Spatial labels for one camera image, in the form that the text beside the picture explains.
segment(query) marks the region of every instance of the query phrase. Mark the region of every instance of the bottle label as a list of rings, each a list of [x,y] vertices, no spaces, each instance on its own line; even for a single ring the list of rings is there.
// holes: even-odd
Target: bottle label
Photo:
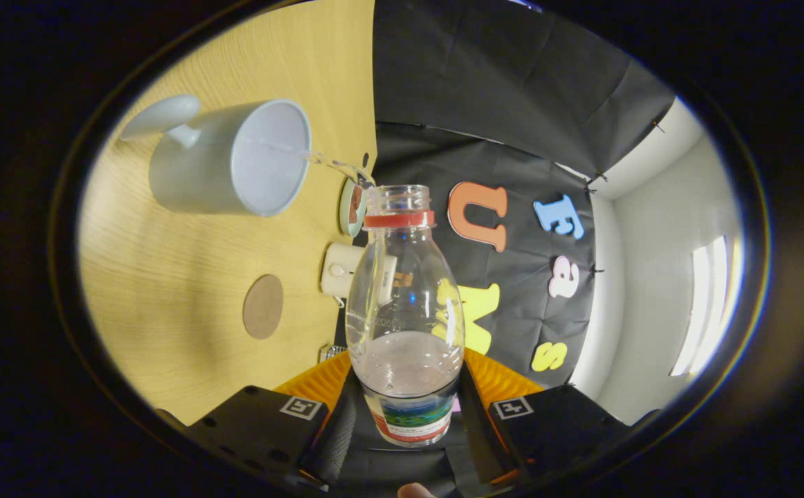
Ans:
[[[404,442],[429,441],[442,434],[451,423],[451,406],[456,394],[438,400],[391,400],[386,397],[367,396],[371,416],[377,429],[390,439]]]

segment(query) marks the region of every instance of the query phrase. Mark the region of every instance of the water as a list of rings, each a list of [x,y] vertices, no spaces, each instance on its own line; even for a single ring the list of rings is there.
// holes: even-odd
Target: water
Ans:
[[[367,343],[363,357],[352,360],[355,375],[367,387],[406,398],[433,393],[453,381],[462,351],[433,334],[402,331]]]
[[[310,164],[320,164],[322,166],[335,169],[345,174],[345,176],[347,176],[353,182],[357,183],[358,186],[362,187],[362,190],[367,190],[373,186],[376,186],[374,183],[374,178],[371,177],[371,175],[368,174],[368,172],[364,169],[366,164],[363,164],[362,167],[358,167],[344,161],[333,160],[321,152],[298,149],[296,147],[291,147],[290,145],[275,144],[274,142],[267,142],[262,139],[256,139],[256,141],[266,145],[273,151],[287,152],[287,154],[293,154],[297,157],[309,160]]]

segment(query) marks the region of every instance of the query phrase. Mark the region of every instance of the orange letter u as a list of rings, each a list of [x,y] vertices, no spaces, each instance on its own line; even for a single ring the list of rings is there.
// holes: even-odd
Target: orange letter u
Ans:
[[[506,189],[503,187],[491,189],[478,183],[461,182],[451,189],[448,199],[448,221],[456,234],[464,239],[490,243],[497,252],[503,252],[506,249],[506,227],[500,224],[489,229],[469,223],[464,215],[467,204],[481,205],[503,218],[506,216],[507,207]]]

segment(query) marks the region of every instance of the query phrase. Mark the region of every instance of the red bottle ring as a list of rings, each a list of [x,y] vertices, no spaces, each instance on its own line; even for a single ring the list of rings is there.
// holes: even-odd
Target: red bottle ring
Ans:
[[[434,224],[436,224],[436,213],[432,210],[364,217],[366,229],[401,229],[424,225],[432,227]]]

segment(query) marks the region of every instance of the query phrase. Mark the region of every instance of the small cup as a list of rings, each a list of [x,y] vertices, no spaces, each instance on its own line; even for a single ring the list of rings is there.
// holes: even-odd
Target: small cup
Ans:
[[[171,211],[275,216],[303,186],[310,121],[287,99],[196,116],[199,100],[177,95],[134,117],[121,139],[165,132],[149,165],[149,188]]]

